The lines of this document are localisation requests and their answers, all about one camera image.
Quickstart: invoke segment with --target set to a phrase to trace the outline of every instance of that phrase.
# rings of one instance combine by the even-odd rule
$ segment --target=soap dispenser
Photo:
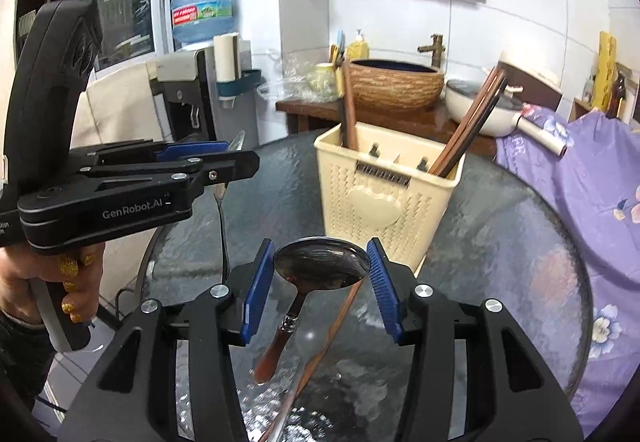
[[[364,40],[362,30],[357,31],[356,40],[347,46],[347,59],[369,59],[369,45],[367,44],[367,41]]]

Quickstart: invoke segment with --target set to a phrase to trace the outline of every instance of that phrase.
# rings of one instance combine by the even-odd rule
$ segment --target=water bottle label
[[[172,19],[176,27],[197,20],[231,17],[232,15],[231,0],[203,1],[175,9],[172,12]]]

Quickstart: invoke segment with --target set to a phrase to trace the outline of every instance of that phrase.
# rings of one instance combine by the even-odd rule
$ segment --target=plastic bag
[[[303,100],[305,102],[333,102],[338,100],[335,76],[330,82],[318,82],[316,64],[289,59],[282,63],[279,54],[270,54],[277,66],[282,68],[282,79],[265,82],[258,86],[258,94],[269,102],[280,100]]]

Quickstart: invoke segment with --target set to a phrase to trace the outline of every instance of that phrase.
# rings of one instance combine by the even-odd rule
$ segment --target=blue gripper pad
[[[398,344],[404,334],[400,300],[386,269],[386,263],[389,260],[377,238],[373,238],[367,244],[367,254],[370,261],[369,278],[373,286],[373,292],[376,294],[376,301],[378,301],[382,320],[385,323],[386,333]]]
[[[229,148],[227,142],[185,142],[170,144],[164,151],[156,153],[156,161],[173,162],[182,158],[195,158],[200,155],[224,153]]]
[[[240,329],[240,339],[244,345],[248,345],[251,338],[258,331],[262,311],[267,301],[267,295],[273,279],[273,256],[275,246],[273,241],[265,239],[260,246],[258,255],[254,260],[252,272],[254,280],[249,285],[249,290],[244,297],[244,311],[242,314],[242,327]]]

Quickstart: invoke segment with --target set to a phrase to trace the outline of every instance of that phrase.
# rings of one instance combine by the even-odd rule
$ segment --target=hand
[[[38,278],[64,284],[68,294],[62,310],[74,323],[91,320],[98,310],[103,254],[104,243],[53,257],[40,256],[26,243],[0,248],[0,309],[27,323],[42,323],[29,287],[29,280]]]

